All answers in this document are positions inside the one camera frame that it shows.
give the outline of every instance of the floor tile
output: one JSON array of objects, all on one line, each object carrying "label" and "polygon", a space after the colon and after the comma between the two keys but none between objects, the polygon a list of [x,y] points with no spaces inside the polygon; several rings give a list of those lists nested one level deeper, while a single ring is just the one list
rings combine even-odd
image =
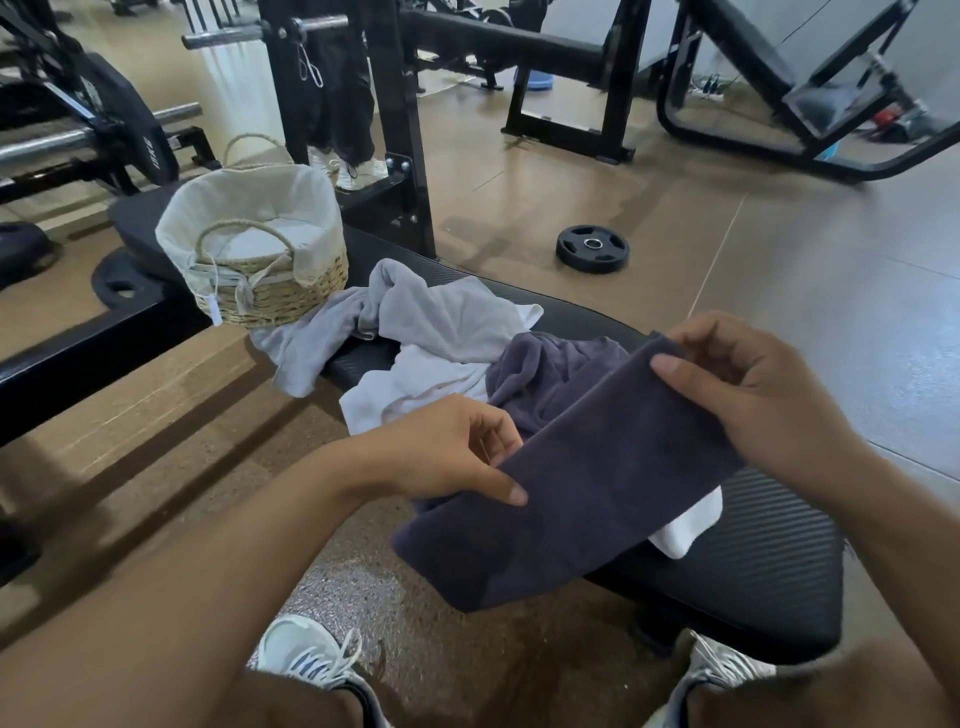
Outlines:
[{"label": "floor tile", "polygon": [[868,439],[960,475],[960,281],[806,237],[785,207],[748,199],[697,310],[798,346]]}]

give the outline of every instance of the shoelace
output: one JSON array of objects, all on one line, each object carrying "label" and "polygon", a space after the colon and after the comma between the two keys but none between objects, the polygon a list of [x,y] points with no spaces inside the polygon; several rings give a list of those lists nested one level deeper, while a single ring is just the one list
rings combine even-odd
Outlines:
[{"label": "shoelace", "polygon": [[703,670],[731,687],[764,677],[757,671],[756,666],[739,652],[731,651],[720,655],[707,642],[699,638],[697,638],[696,649],[708,658],[708,663],[704,665]]},{"label": "shoelace", "polygon": [[[356,646],[348,654],[351,643],[356,643]],[[360,659],[362,651],[363,637],[355,629],[351,629],[344,637],[339,654],[333,660],[318,654],[315,647],[310,647],[297,656],[284,674],[306,680],[318,688],[326,688],[353,673],[353,665]]]}]

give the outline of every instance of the dark gray towel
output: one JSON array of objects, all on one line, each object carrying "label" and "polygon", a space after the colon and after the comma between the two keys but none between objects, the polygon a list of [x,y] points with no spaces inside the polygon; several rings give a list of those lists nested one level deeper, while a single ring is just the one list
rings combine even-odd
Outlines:
[{"label": "dark gray towel", "polygon": [[513,418],[526,442],[629,358],[606,336],[567,341],[541,331],[519,333],[487,370],[487,396]]},{"label": "dark gray towel", "polygon": [[[528,336],[504,362],[533,346]],[[471,612],[599,569],[677,518],[743,464],[716,418],[653,374],[658,352],[683,355],[650,341],[501,466],[529,492],[526,507],[462,493],[402,526],[396,553]],[[566,380],[571,393],[588,365]]]}]

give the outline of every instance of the sneaker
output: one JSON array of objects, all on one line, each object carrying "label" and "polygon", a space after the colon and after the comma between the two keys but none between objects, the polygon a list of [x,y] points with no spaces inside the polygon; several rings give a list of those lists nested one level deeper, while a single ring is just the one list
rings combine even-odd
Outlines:
[{"label": "sneaker", "polygon": [[343,163],[337,175],[337,187],[345,192],[354,192],[385,180],[389,174],[387,162],[383,159],[368,159],[358,167]]},{"label": "sneaker", "polygon": [[775,677],[777,668],[742,652],[720,644],[709,637],[693,635],[696,642],[690,652],[690,667],[674,688],[667,704],[660,707],[643,728],[684,728],[684,703],[689,692],[698,685],[709,683],[724,690],[732,690],[751,680]]},{"label": "sneaker", "polygon": [[319,147],[307,146],[306,154],[310,158],[310,166],[319,169],[328,177],[340,169],[342,162],[332,149],[324,151]]},{"label": "sneaker", "polygon": [[256,669],[292,677],[322,690],[349,690],[363,705],[364,716],[373,717],[373,725],[391,728],[373,688],[353,671],[362,648],[363,638],[355,629],[347,632],[344,643],[339,644],[319,622],[284,615],[274,619],[263,633],[256,649]]}]

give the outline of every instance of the metal pipe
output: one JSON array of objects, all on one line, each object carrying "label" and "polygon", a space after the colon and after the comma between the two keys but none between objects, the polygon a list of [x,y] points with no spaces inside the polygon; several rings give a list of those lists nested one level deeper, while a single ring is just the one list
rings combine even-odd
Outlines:
[{"label": "metal pipe", "polygon": [[603,48],[579,40],[412,8],[400,9],[400,30],[411,46],[444,58],[474,55],[499,67],[536,68],[588,84],[603,73]]},{"label": "metal pipe", "polygon": [[305,33],[314,31],[330,31],[334,28],[346,28],[350,20],[346,15],[321,15],[320,17],[292,17],[294,25],[303,29]]},{"label": "metal pipe", "polygon": [[263,40],[263,27],[260,25],[238,25],[234,28],[223,28],[219,31],[196,33],[192,36],[180,36],[183,47],[188,51],[198,48],[212,48],[215,45],[230,45],[242,43],[245,40]]},{"label": "metal pipe", "polygon": [[[306,34],[316,31],[329,31],[334,28],[346,28],[350,24],[346,15],[321,15],[320,17],[292,17],[290,25],[296,29],[293,40],[297,43],[306,41]],[[280,28],[277,36],[283,40],[287,37],[286,28]],[[263,40],[264,28],[262,25],[240,25],[233,28],[223,28],[219,31],[195,33],[191,36],[180,36],[183,47],[189,51],[198,48],[211,48],[215,45],[230,45],[242,43],[245,40]]]},{"label": "metal pipe", "polygon": [[[154,114],[154,119],[160,124],[173,124],[200,116],[203,112],[200,104],[193,102],[192,104],[181,104],[178,107],[162,109]],[[75,129],[72,132],[55,133],[29,141],[22,141],[18,144],[8,144],[0,147],[0,164],[24,161],[54,154],[55,152],[83,149],[91,146],[95,139],[96,133],[92,129]]]}]

